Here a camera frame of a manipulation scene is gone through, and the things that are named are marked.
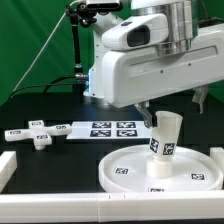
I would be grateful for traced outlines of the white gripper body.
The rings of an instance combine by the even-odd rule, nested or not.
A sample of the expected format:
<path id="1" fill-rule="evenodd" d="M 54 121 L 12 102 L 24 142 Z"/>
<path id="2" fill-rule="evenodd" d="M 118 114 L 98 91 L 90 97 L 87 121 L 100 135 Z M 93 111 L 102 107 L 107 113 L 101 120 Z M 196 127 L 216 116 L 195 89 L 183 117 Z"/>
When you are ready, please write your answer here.
<path id="1" fill-rule="evenodd" d="M 109 51 L 102 75 L 104 97 L 115 107 L 224 80 L 224 24 L 201 28 L 181 54 L 160 57 L 153 47 Z"/>

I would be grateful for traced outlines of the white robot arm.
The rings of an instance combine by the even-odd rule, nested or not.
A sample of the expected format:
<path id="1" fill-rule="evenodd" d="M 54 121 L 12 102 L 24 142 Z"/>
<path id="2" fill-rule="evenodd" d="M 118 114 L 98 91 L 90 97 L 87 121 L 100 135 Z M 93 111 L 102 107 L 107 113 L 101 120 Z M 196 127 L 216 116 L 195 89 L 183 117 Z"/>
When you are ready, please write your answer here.
<path id="1" fill-rule="evenodd" d="M 89 92 L 135 106 L 147 127 L 152 99 L 193 89 L 202 104 L 207 86 L 224 80 L 224 24 L 200 28 L 196 9 L 197 0 L 131 0 L 126 20 L 99 15 Z"/>

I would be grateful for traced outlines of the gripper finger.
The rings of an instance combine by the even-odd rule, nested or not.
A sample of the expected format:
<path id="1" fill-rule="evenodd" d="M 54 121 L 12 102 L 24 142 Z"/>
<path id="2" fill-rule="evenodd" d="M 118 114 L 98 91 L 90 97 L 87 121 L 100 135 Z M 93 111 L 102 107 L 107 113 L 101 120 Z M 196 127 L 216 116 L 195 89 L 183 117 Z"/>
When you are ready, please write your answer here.
<path id="1" fill-rule="evenodd" d="M 196 87 L 194 89 L 194 95 L 192 98 L 192 102 L 196 105 L 197 112 L 199 114 L 202 114 L 204 111 L 204 101 L 207 97 L 207 94 L 208 94 L 208 86 L 207 85 Z"/>
<path id="2" fill-rule="evenodd" d="M 152 126 L 152 115 L 148 111 L 150 104 L 148 101 L 140 102 L 135 104 L 135 108 L 139 111 L 139 113 L 142 115 L 144 120 L 144 125 L 147 128 L 150 128 Z"/>

